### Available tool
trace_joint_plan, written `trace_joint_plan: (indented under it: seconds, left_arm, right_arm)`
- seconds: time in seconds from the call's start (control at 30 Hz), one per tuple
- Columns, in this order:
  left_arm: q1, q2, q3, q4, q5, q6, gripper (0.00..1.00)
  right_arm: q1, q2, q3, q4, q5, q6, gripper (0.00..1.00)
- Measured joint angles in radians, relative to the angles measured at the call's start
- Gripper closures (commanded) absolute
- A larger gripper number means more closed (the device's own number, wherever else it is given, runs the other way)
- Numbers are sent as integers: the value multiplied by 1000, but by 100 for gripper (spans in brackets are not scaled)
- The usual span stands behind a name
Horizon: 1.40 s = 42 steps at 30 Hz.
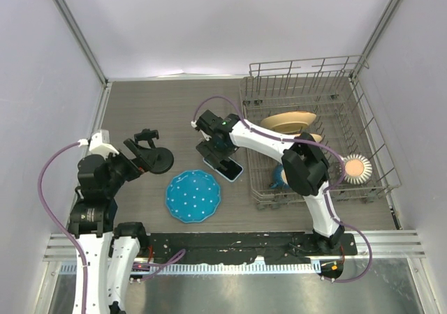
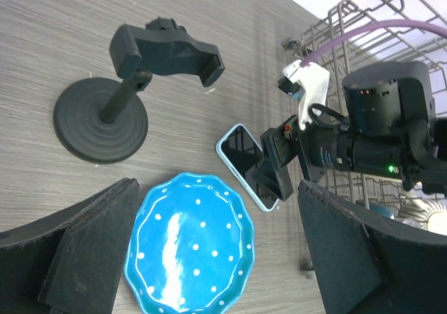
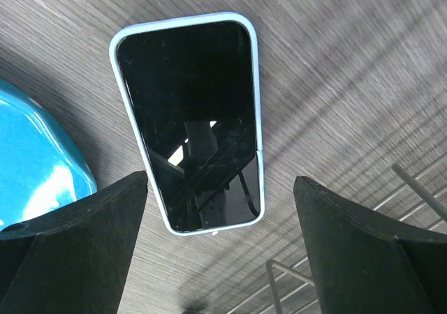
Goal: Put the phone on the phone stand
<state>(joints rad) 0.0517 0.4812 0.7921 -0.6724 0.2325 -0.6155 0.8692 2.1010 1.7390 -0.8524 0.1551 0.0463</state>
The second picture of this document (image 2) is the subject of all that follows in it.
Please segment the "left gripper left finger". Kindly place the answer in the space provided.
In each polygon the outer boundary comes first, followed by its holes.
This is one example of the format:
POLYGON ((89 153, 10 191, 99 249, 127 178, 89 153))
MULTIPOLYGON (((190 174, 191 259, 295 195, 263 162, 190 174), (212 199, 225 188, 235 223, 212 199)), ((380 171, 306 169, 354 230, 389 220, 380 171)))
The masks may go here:
POLYGON ((136 179, 1 233, 2 313, 111 313, 135 215, 136 179))

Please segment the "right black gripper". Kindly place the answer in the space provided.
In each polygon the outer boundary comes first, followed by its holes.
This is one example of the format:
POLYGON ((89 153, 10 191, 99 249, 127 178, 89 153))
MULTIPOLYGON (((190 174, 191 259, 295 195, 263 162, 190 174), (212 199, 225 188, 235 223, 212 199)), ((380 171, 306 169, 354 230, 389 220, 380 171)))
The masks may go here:
POLYGON ((318 182, 327 170, 354 172, 356 131, 347 118, 332 124, 327 119, 312 121, 300 130, 297 118, 289 118, 261 135, 263 159, 252 179, 272 197, 287 200, 293 185, 287 165, 299 160, 304 179, 318 182))

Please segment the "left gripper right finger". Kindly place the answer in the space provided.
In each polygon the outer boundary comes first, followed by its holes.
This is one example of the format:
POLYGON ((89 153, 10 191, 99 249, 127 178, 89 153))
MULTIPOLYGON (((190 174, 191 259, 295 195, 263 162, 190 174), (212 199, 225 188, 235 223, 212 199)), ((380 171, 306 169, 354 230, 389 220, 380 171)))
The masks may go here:
POLYGON ((298 206, 326 313, 445 313, 446 237, 311 181, 298 206))

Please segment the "phone with light blue case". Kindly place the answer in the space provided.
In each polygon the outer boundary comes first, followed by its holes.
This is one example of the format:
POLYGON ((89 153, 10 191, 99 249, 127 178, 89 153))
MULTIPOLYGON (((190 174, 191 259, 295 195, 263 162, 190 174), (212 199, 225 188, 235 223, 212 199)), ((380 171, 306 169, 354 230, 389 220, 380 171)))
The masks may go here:
POLYGON ((235 124, 219 139, 215 150, 259 209, 273 211, 279 200, 252 177, 261 165, 263 150, 248 128, 235 124))

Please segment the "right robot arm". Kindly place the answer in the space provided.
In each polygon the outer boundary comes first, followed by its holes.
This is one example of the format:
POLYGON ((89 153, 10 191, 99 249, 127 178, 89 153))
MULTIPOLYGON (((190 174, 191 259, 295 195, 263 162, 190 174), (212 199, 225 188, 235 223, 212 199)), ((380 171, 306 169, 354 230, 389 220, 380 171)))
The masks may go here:
POLYGON ((445 194, 446 120, 436 116, 428 67, 389 61, 349 73, 342 80, 347 115, 325 104, 329 77, 314 63, 284 69, 277 85, 300 94, 300 111, 262 134, 254 181, 285 200, 293 191, 287 166, 298 159, 307 181, 335 170, 445 194))

